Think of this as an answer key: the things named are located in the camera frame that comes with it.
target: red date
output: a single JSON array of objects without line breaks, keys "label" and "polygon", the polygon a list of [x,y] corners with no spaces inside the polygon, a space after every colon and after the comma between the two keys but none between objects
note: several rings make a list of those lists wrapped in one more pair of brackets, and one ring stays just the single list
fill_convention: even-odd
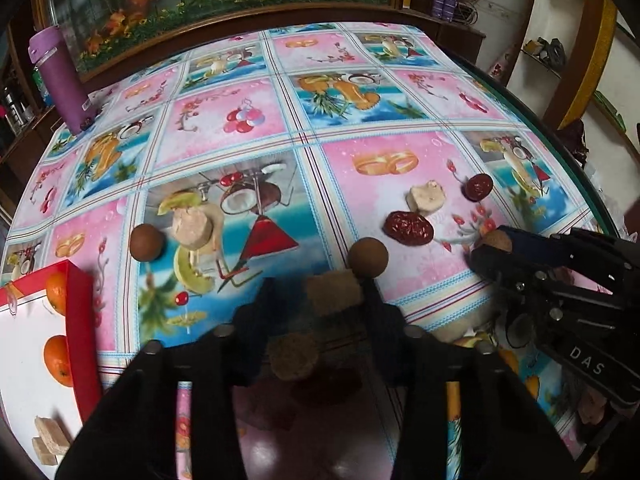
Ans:
[{"label": "red date", "polygon": [[433,240],[433,226],[422,215],[407,211],[393,211],[382,227],[385,234],[402,245],[426,245]]},{"label": "red date", "polygon": [[479,173],[466,181],[465,195],[472,202],[480,202],[494,189],[494,180],[486,173]]}]

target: orange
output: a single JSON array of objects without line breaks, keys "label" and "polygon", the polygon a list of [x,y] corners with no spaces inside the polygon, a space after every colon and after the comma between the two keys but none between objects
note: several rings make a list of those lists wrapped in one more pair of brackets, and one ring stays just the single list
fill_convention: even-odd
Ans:
[{"label": "orange", "polygon": [[500,348],[498,350],[498,354],[504,360],[505,363],[513,370],[513,373],[518,374],[518,370],[520,365],[518,364],[518,358],[516,354],[514,354],[511,350],[506,350],[505,348]]},{"label": "orange", "polygon": [[66,276],[62,272],[54,272],[47,278],[45,290],[55,311],[66,316]]},{"label": "orange", "polygon": [[69,354],[66,350],[66,336],[55,335],[50,337],[44,345],[44,364],[51,376],[63,386],[69,388],[73,385],[71,380],[71,366]]},{"label": "orange", "polygon": [[540,393],[540,378],[537,375],[532,375],[524,379],[524,385],[529,390],[531,396],[538,400],[538,394]]}]

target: purple water bottle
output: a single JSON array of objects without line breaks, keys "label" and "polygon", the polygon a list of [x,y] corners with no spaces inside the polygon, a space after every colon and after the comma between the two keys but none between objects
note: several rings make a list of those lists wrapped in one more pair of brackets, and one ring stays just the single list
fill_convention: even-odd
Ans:
[{"label": "purple water bottle", "polygon": [[434,18],[441,18],[443,7],[444,0],[433,0],[433,5],[431,6],[431,15]]},{"label": "purple water bottle", "polygon": [[446,22],[453,20],[453,12],[456,10],[458,0],[444,0],[444,7],[442,8],[442,19]]},{"label": "purple water bottle", "polygon": [[69,130],[78,135],[94,124],[96,108],[82,86],[57,25],[41,30],[29,40],[29,57]]}]

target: round brown ball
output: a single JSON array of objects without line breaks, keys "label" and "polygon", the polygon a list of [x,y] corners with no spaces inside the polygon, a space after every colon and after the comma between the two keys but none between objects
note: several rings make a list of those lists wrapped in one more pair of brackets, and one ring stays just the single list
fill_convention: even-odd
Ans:
[{"label": "round brown ball", "polygon": [[164,233],[151,224],[134,227],[129,236],[129,253],[139,262],[152,262],[164,249]]},{"label": "round brown ball", "polygon": [[358,278],[376,278],[385,272],[389,251],[376,238],[361,238],[349,249],[347,263]]},{"label": "round brown ball", "polygon": [[496,249],[511,253],[513,251],[513,243],[509,235],[500,229],[489,231],[476,242],[476,249],[481,245],[491,245]]}]

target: patterned tablecloth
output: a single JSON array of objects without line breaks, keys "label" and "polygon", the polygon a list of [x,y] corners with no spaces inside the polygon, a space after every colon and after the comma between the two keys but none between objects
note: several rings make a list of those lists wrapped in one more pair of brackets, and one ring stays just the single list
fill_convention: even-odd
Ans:
[{"label": "patterned tablecloth", "polygon": [[[61,126],[33,173],[2,256],[2,280],[60,258],[94,274],[105,385],[144,341],[181,344],[228,321],[265,276],[278,279],[290,328],[305,325],[302,278],[344,267],[361,237],[388,249],[378,279],[383,297],[432,330],[488,301],[489,288],[464,260],[480,235],[500,224],[542,234],[596,227],[545,139],[413,27],[319,23],[252,32],[173,56],[92,99],[102,106],[94,126],[77,137]],[[462,184],[477,173],[490,174],[495,190],[472,203]],[[431,180],[447,197],[429,217],[434,241],[409,248],[386,237],[388,213],[407,210],[410,187]],[[135,225],[169,232],[173,209],[186,206],[208,208],[219,220],[205,249],[190,253],[169,236],[158,260],[129,256]],[[323,339],[327,352],[348,343]],[[366,359],[353,366],[368,386],[349,402],[376,409],[350,418],[347,403],[334,407],[334,418],[310,415],[300,425],[331,433],[331,420],[349,421],[344,439],[354,442],[361,430],[376,434],[389,452],[363,441],[348,462],[360,464],[358,478],[377,477],[369,471],[384,478],[400,397],[370,378]],[[272,386],[260,398],[277,399],[280,386]],[[239,415],[243,441],[295,419],[284,406],[256,422],[256,403],[239,405],[248,413]],[[306,457],[317,451],[311,461],[321,472],[300,466],[292,478],[335,478],[322,472],[329,463],[342,478],[334,454],[343,444],[299,450]],[[252,478],[277,462],[272,447],[260,446],[243,444],[256,453],[245,457]],[[363,462],[358,453],[375,459]]]}]

